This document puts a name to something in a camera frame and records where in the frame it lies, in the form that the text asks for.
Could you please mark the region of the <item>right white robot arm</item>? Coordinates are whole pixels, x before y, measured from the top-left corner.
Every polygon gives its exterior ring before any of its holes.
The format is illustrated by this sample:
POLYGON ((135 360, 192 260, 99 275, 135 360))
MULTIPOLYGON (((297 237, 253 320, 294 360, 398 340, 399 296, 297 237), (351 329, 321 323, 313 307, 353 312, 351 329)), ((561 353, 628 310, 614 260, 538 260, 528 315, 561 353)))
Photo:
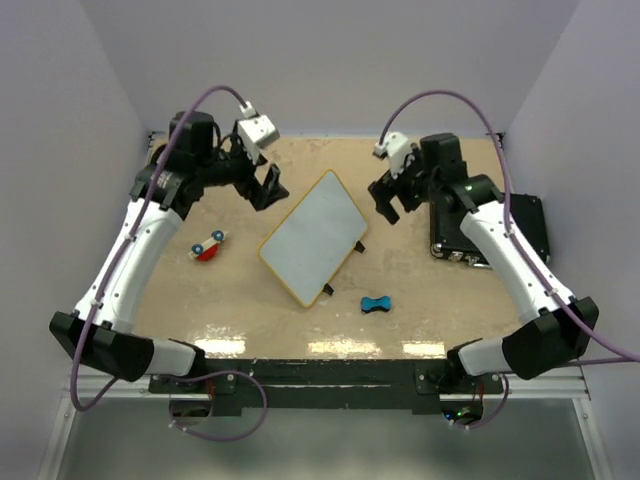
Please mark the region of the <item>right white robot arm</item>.
POLYGON ((368 187, 377 212, 397 223, 391 204, 397 198, 407 212, 430 202, 460 215, 461 233, 501 280, 522 323, 503 338, 472 340, 449 350, 445 379, 452 390, 469 392, 487 373, 508 371, 530 380, 585 353, 597 305, 589 297, 577 298, 548 269, 522 237, 495 183, 485 174, 469 175, 457 136, 441 133, 414 143, 391 132, 373 154, 389 163, 368 187))

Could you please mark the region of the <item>blue whiteboard eraser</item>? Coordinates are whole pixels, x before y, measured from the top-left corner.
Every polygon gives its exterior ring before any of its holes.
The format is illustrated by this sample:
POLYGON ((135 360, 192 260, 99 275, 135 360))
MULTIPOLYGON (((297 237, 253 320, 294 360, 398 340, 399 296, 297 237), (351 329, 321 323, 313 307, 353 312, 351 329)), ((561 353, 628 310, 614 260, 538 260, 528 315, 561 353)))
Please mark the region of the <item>blue whiteboard eraser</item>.
POLYGON ((373 312, 390 312, 392 309, 392 299, 388 295, 381 297, 362 297, 360 301, 360 310, 363 314, 373 312))

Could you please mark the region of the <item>yellow framed whiteboard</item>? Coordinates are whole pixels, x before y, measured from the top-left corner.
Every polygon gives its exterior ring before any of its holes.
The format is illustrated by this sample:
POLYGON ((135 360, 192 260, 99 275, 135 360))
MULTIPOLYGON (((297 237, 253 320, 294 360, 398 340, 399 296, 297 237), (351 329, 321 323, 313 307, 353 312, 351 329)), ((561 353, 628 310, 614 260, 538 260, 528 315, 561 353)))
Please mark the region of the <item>yellow framed whiteboard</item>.
POLYGON ((335 171, 326 171, 261 242, 257 255, 291 296, 308 308, 348 256, 368 223, 335 171))

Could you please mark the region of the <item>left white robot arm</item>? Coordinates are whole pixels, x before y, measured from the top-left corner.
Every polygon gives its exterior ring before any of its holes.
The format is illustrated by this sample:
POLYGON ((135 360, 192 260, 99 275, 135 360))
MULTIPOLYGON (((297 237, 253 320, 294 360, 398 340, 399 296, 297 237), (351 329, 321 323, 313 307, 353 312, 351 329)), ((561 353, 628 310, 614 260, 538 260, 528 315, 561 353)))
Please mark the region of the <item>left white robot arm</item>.
POLYGON ((50 321, 50 332, 74 361, 126 381, 169 375, 185 392, 205 385, 201 349, 132 331, 162 252, 206 188, 231 185, 257 211, 289 195, 276 165, 264 180, 255 176, 267 162, 263 150, 279 137, 268 116, 236 121, 229 148, 215 144, 218 132, 211 115, 179 112, 170 122, 168 144, 138 172, 123 226, 99 274, 71 312, 57 312, 50 321))

